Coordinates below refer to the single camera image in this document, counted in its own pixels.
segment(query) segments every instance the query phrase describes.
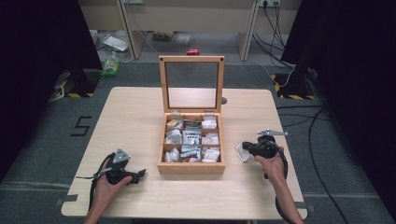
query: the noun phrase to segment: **handheld controller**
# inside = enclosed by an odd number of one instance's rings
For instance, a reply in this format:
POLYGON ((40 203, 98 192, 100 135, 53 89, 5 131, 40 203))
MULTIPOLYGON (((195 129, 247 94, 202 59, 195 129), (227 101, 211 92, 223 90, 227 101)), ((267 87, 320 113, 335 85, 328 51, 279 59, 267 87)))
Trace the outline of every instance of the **handheld controller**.
POLYGON ((106 178, 108 183, 112 185, 118 184, 124 177, 131 176, 132 180, 129 184, 138 184, 140 179, 145 175, 146 169, 139 171, 138 173, 126 172, 125 166, 128 163, 128 160, 131 159, 126 152, 124 152, 121 148, 117 149, 116 153, 112 153, 109 155, 110 162, 107 163, 106 169, 101 173, 106 174, 106 178))
POLYGON ((278 152, 278 146, 273 136, 263 135, 258 137, 257 141, 257 144, 243 142, 242 148, 253 156, 262 156, 266 159, 272 159, 278 152))

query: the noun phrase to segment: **red object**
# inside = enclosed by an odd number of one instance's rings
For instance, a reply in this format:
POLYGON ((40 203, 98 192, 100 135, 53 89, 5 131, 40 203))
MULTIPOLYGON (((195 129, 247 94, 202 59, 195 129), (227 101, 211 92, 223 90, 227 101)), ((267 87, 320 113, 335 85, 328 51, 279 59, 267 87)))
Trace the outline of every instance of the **red object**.
POLYGON ((188 49, 187 55, 199 55, 199 49, 188 49))

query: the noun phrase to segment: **wooden box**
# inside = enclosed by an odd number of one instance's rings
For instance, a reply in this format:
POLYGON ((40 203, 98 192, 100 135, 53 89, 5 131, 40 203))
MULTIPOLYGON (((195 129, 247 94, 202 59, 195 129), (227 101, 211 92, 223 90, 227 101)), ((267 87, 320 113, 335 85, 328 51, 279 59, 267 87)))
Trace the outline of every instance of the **wooden box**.
POLYGON ((224 56, 160 56, 160 70, 164 111, 157 163, 160 174, 222 175, 225 154, 220 112, 224 56), (199 147, 200 153, 188 151, 199 147))

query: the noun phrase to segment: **yellow and black tape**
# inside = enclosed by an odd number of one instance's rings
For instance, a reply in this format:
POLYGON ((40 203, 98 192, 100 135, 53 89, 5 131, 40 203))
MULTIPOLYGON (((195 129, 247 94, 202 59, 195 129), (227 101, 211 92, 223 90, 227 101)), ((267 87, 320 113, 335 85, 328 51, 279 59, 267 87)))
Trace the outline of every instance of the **yellow and black tape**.
POLYGON ((64 96, 71 97, 71 98, 93 97, 93 92, 72 92, 72 91, 67 92, 67 89, 68 89, 68 88, 66 88, 67 85, 74 86, 73 82, 68 82, 69 78, 71 78, 70 74, 64 79, 64 81, 61 84, 61 86, 64 87, 64 90, 65 90, 64 96))
POLYGON ((271 78, 275 82, 275 91, 277 97, 291 100, 315 100, 315 96, 308 89, 309 87, 305 86, 305 90, 302 90, 302 88, 295 90, 294 88, 290 88, 288 86, 280 87, 277 84, 277 76, 271 75, 271 78))

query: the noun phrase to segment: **open lid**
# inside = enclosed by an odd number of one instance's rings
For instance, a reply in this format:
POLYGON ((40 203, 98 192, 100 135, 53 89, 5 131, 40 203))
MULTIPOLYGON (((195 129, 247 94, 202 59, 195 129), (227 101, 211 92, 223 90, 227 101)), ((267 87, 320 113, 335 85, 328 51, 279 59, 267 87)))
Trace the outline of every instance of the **open lid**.
POLYGON ((163 111, 219 113, 224 56, 160 56, 163 111))

